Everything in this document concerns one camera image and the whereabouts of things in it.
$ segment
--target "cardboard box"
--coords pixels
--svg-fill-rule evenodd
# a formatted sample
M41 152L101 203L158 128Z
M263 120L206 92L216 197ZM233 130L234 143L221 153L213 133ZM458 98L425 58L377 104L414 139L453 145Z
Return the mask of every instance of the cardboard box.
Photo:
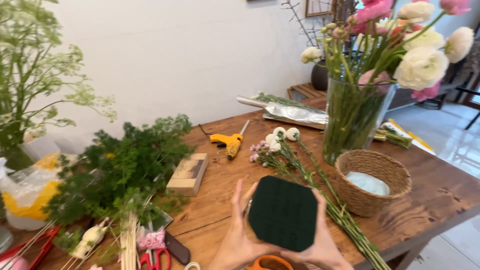
M197 196L207 165L207 154L192 154L188 159L181 160L167 189L175 195Z

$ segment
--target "silver wrapping paper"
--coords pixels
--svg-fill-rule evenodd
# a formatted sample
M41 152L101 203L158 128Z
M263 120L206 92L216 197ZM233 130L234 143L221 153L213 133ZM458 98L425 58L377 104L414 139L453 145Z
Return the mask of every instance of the silver wrapping paper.
M263 117L290 124L308 126L316 129L325 129L327 115L311 112L306 109L286 106L274 102L264 102L243 96L237 96L237 101L258 108L264 109Z

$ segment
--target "wooden table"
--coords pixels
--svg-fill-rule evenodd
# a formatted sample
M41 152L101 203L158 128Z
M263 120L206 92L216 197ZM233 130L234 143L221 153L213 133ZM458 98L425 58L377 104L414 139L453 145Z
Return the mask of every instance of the wooden table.
M309 100L308 103L319 109L325 107L325 101L317 99ZM219 159L216 145L211 144L199 128L195 128L185 137L187 143L198 145L198 153L208 154L209 165L198 196L191 199L190 204L175 217L167 230L190 249L192 261L198 262L204 268L214 256L228 229L231 217L229 200L236 181L244 180L243 191L246 192L251 184L271 173L258 163L249 163L249 147L263 140L277 126L292 127L277 121L264 120L260 111L202 126L207 133L230 135L238 133L247 119L250 119L250 124L244 133L241 150L233 161ZM333 167L321 158L323 135L320 135L318 130L300 126L298 128L322 169L332 175ZM406 269L430 239L480 213L480 184L477 178L415 146L404 150L389 143L373 142L370 149L403 163L412 176L412 193L375 217L356 217L368 239L378 245L382 257L386 261L396 258L397 269ZM339 249L345 258L355 265L355 269L371 269L371 265L357 251L348 236L330 219L328 222ZM64 253L54 249L38 269L60 270L68 259ZM82 269L88 269L92 262L93 260L90 260L85 263ZM305 269L299 265L294 268ZM120 269L119 264L104 266L104 270L117 269ZM182 269L183 266L172 259L172 270Z

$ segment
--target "ring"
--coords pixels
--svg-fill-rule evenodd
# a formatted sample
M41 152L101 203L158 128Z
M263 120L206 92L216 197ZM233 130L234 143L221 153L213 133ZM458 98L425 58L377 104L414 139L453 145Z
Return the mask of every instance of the ring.
M200 270L200 265L196 262L191 262L185 266L185 270L190 270L192 268L197 268L197 270Z

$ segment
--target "rope basket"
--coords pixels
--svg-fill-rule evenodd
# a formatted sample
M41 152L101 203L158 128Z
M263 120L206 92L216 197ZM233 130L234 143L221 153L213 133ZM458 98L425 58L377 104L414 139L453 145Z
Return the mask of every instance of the rope basket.
M337 158L335 171L336 180L332 183L335 191L347 208L359 216L375 215L412 189L407 169L393 158L375 151L347 151ZM366 173L384 181L390 188L390 195L377 195L357 187L345 177L349 172Z

